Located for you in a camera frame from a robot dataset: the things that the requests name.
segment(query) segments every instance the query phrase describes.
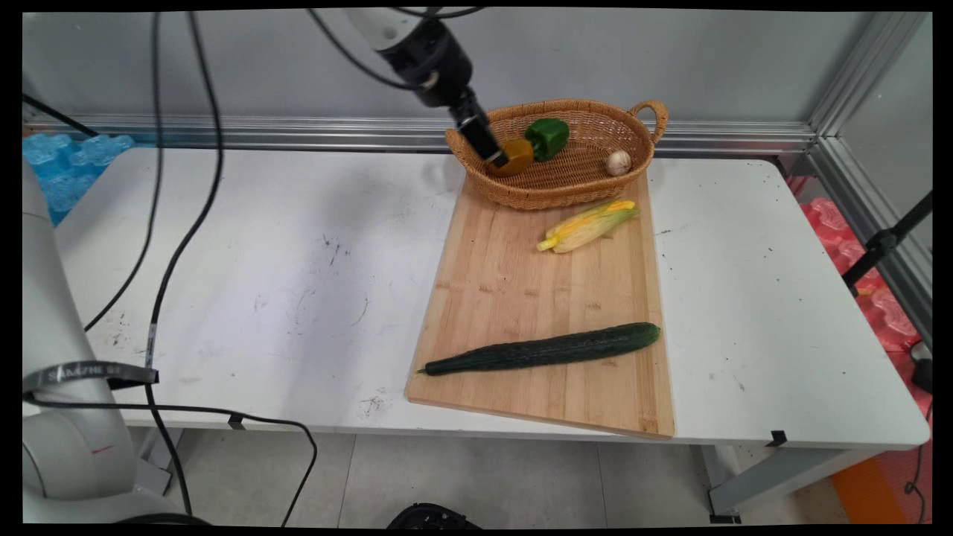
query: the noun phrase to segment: basket handle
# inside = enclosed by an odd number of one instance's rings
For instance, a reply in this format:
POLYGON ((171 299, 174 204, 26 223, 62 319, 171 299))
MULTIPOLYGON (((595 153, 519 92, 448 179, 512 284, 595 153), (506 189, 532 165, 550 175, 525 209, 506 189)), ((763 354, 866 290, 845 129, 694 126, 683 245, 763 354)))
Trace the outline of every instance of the basket handle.
POLYGON ((652 112, 656 113, 656 131, 652 133, 652 144, 658 145, 661 135, 665 134, 665 128, 668 127, 668 108, 665 108, 665 105, 657 100, 643 100, 630 110, 629 113, 636 115, 644 108, 651 108, 652 112))

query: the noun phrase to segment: garlic bulb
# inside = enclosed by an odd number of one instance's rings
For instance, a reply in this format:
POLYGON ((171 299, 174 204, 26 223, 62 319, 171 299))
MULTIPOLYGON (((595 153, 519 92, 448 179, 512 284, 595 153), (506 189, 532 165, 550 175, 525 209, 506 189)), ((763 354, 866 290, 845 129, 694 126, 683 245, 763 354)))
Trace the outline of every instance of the garlic bulb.
POLYGON ((632 169, 632 157, 625 151, 616 151, 605 159, 605 171, 611 176, 625 175, 632 169))

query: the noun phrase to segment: green bell pepper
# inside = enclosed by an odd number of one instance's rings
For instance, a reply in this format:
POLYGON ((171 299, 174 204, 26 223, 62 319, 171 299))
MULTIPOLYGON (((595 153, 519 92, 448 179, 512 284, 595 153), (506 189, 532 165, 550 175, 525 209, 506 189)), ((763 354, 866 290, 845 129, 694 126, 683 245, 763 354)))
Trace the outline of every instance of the green bell pepper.
POLYGON ((569 141, 569 125, 559 119, 538 119, 523 134, 533 145, 537 162, 553 159, 569 141))

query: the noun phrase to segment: table leg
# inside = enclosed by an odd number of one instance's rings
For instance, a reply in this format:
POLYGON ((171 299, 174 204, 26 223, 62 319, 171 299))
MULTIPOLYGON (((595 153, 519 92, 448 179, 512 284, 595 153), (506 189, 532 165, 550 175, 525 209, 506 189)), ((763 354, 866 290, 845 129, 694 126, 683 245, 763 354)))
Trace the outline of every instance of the table leg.
MULTIPOLYGON (((182 438, 182 428, 169 428, 172 443, 178 445, 182 438)), ((148 489, 158 495, 165 495, 172 482, 169 464, 172 454, 159 435, 158 428, 152 428, 139 449, 135 468, 135 486, 148 489)))
POLYGON ((763 462, 740 471, 731 446, 703 446, 702 456, 717 515, 738 515, 740 505, 787 495, 879 454, 869 450, 779 448, 763 462))

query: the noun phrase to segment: white table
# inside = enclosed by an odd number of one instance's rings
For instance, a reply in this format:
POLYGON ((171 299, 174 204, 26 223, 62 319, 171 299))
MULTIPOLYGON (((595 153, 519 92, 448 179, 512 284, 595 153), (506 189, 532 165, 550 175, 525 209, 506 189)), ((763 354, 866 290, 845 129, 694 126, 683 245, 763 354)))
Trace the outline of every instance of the white table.
MULTIPOLYGON (((56 230, 84 320, 138 255, 154 165, 154 150, 119 156, 56 230)), ((213 151, 166 151, 151 250, 125 296, 89 332, 98 359, 142 363, 161 274, 205 202, 213 167, 213 151)), ((648 173, 678 430, 672 443, 765 445, 773 430, 787 439, 730 481, 731 464, 714 474, 726 449, 707 449, 713 484, 722 484, 712 491, 715 510, 928 439, 775 167, 656 159, 648 173)), ((163 305, 157 400, 325 432, 645 441, 405 400, 463 177, 450 155, 228 151, 218 199, 163 305)), ((140 389, 116 398, 144 401, 140 389)), ((152 423, 146 412, 124 416, 152 423)), ((164 416, 169 426, 229 426, 220 415, 164 416)))

